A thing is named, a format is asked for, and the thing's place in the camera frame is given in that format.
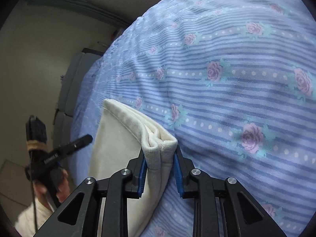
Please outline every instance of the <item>orange band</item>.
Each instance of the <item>orange band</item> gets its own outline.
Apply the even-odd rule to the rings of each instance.
[[[37,141],[37,140],[29,140],[26,142],[27,151],[30,150],[43,150],[48,152],[47,144]]]

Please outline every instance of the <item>hand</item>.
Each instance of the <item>hand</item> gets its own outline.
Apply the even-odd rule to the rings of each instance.
[[[45,206],[47,209],[51,211],[51,207],[48,204],[48,201],[45,197],[47,192],[47,188],[40,181],[33,181],[34,193],[38,199],[38,201]],[[59,192],[56,194],[60,203],[64,202],[65,199],[70,195],[70,188],[68,182],[68,173],[63,169],[63,181],[58,186]]]

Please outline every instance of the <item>black cable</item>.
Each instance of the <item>black cable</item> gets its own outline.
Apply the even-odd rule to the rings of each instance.
[[[33,179],[32,179],[32,155],[33,151],[30,151],[30,179],[31,179],[31,192],[32,192],[32,202],[33,202],[33,213],[34,213],[34,228],[35,232],[37,233],[38,227],[37,227],[37,214],[36,214],[36,205],[35,205],[35,194],[34,194],[34,188],[33,188]]]

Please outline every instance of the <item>blue bed sheet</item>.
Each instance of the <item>blue bed sheet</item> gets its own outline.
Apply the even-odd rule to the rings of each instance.
[[[316,210],[316,23],[300,0],[162,0],[85,76],[72,139],[102,102],[148,115],[209,175],[236,177],[287,236]],[[79,184],[92,146],[71,160]],[[192,236],[173,177],[142,236]]]

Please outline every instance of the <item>silver bolt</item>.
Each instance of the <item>silver bolt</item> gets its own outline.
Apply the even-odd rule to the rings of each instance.
[[[229,177],[229,178],[227,179],[227,181],[228,181],[230,184],[235,184],[235,183],[237,183],[237,180],[236,180],[236,178],[234,178],[234,177]]]
[[[127,168],[121,170],[122,175],[128,175],[131,171]]]
[[[199,175],[199,174],[201,173],[201,171],[200,171],[199,169],[195,168],[195,169],[192,169],[192,170],[191,170],[191,173],[192,173],[193,175]]]
[[[94,179],[92,177],[88,177],[84,180],[85,184],[92,184],[94,182]]]

